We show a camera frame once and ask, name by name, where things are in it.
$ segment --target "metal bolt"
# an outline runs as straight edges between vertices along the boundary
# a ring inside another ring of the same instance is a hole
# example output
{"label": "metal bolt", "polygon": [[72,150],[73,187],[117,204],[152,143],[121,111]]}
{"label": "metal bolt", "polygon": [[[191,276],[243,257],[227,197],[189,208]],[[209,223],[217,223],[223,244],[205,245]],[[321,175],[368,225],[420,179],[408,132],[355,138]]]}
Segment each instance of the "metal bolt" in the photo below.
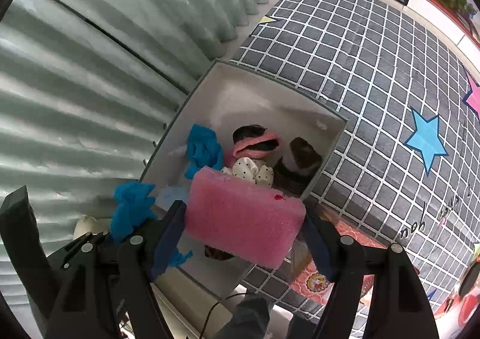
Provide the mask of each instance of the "metal bolt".
{"label": "metal bolt", "polygon": [[140,235],[135,235],[130,238],[131,245],[139,245],[141,242],[143,242],[143,237]]}
{"label": "metal bolt", "polygon": [[393,243],[392,244],[392,251],[399,254],[400,252],[403,251],[403,247],[399,245],[398,243]]}
{"label": "metal bolt", "polygon": [[353,238],[351,236],[345,235],[340,238],[340,242],[343,245],[352,245],[353,244]]}
{"label": "metal bolt", "polygon": [[89,253],[90,251],[93,250],[93,244],[92,243],[87,243],[82,246],[82,252],[84,253]]}

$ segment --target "pink sponge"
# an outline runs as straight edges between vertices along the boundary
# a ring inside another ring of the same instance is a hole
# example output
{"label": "pink sponge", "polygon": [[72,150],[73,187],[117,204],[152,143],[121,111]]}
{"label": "pink sponge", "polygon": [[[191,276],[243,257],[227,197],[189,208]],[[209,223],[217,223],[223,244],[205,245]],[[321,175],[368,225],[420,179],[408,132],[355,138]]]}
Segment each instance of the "pink sponge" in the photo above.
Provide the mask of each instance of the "pink sponge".
{"label": "pink sponge", "polygon": [[277,269],[304,218],[299,199],[204,167],[191,184],[185,229],[206,245]]}

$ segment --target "gray checkered tablecloth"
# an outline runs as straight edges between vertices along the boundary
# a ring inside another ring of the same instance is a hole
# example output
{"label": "gray checkered tablecloth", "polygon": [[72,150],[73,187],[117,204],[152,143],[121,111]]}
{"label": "gray checkered tablecloth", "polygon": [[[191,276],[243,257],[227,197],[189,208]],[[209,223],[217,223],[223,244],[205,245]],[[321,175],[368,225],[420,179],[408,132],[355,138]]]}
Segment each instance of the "gray checkered tablecloth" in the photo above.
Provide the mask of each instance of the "gray checkered tablecloth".
{"label": "gray checkered tablecloth", "polygon": [[[480,233],[480,133],[463,102],[467,74],[433,33],[378,0],[280,0],[232,61],[291,83],[348,119],[346,131],[313,195],[350,223],[388,245],[405,246],[425,291],[446,299]],[[415,129],[411,107],[440,116],[447,157],[427,176],[422,158],[404,142]],[[438,213],[455,195],[443,227]],[[420,223],[425,228],[401,238]],[[292,311],[318,320],[323,307],[287,288],[285,267],[254,267],[244,281]],[[361,337],[368,307],[359,306],[352,335]]]}

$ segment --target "black cable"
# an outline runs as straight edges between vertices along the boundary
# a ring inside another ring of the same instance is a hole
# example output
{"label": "black cable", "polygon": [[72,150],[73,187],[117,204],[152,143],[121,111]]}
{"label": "black cable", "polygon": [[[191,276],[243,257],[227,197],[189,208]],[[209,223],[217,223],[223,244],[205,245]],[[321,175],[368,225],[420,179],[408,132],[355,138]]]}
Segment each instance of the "black cable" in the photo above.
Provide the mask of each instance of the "black cable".
{"label": "black cable", "polygon": [[202,339],[203,334],[205,333],[205,330],[206,330],[206,328],[207,328],[208,319],[210,318],[210,315],[212,314],[213,309],[214,309],[218,304],[220,304],[220,303],[228,300],[229,298],[232,298],[232,297],[235,297],[235,296],[246,296],[247,294],[251,294],[251,293],[247,292],[247,293],[231,294],[231,295],[229,295],[228,297],[225,297],[223,300],[217,301],[215,304],[213,304],[213,306],[210,308],[210,311],[208,311],[207,318],[205,319],[205,323],[203,323],[203,328],[202,328],[202,331],[201,331],[200,336],[198,337],[198,339]]}

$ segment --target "gray pants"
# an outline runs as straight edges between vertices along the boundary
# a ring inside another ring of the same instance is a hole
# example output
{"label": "gray pants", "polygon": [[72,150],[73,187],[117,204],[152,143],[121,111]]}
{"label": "gray pants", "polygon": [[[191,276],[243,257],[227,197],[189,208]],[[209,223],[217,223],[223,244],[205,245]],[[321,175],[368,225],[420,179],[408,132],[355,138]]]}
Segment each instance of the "gray pants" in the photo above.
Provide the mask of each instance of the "gray pants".
{"label": "gray pants", "polygon": [[214,339],[263,339],[270,321],[271,306],[258,294],[247,294],[233,316]]}

